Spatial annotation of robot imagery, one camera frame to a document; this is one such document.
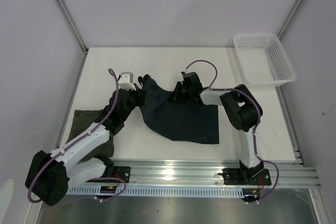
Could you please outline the dark teal shorts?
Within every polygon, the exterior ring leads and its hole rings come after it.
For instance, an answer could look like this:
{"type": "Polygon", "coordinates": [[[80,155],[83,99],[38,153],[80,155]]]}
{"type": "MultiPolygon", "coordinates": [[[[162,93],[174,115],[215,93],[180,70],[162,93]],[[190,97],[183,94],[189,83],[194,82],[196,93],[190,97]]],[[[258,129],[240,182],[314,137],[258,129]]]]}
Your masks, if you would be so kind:
{"type": "Polygon", "coordinates": [[[172,141],[219,144],[218,107],[193,100],[172,101],[173,92],[162,89],[148,74],[138,77],[145,91],[140,107],[145,125],[172,141]]]}

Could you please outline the olive green shorts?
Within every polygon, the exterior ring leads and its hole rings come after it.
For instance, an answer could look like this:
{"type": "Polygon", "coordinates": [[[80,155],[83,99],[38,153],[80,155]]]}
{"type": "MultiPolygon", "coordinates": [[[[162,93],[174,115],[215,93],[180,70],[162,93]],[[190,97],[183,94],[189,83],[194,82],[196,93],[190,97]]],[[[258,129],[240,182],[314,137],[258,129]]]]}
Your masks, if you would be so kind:
{"type": "MultiPolygon", "coordinates": [[[[69,133],[69,137],[66,143],[70,142],[72,139],[80,135],[83,131],[85,131],[96,119],[98,122],[106,114],[106,109],[103,110],[75,110],[74,117],[72,119],[72,125],[69,133]]],[[[107,142],[102,145],[99,145],[92,151],[90,151],[85,157],[83,157],[80,161],[86,162],[91,158],[95,157],[98,154],[102,154],[106,157],[112,157],[114,154],[114,143],[113,138],[110,138],[107,142]]]]}

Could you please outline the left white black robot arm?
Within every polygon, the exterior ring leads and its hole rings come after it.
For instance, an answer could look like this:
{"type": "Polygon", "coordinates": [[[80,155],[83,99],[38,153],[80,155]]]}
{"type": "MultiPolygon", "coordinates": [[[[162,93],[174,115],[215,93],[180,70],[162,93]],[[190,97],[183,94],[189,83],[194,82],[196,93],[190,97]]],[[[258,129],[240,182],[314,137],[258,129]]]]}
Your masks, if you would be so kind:
{"type": "Polygon", "coordinates": [[[96,154],[88,161],[82,159],[112,140],[122,130],[131,112],[144,105],[144,97],[145,91],[139,88],[118,89],[109,104],[99,110],[79,135],[51,152],[37,152],[25,180],[28,200],[54,206],[70,188],[89,180],[110,181],[114,176],[114,162],[109,156],[96,154]]]}

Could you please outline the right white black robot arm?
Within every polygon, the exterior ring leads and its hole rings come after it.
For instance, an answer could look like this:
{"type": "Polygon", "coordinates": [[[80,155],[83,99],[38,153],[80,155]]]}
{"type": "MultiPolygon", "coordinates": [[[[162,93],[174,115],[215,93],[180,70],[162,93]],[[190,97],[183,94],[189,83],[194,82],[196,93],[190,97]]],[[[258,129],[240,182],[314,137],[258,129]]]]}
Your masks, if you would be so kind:
{"type": "Polygon", "coordinates": [[[170,100],[222,106],[239,135],[240,179],[246,184],[253,183],[264,169],[256,140],[256,130],[263,115],[261,106],[244,84],[234,88],[203,87],[196,72],[182,72],[182,76],[183,81],[176,84],[170,100]]]}

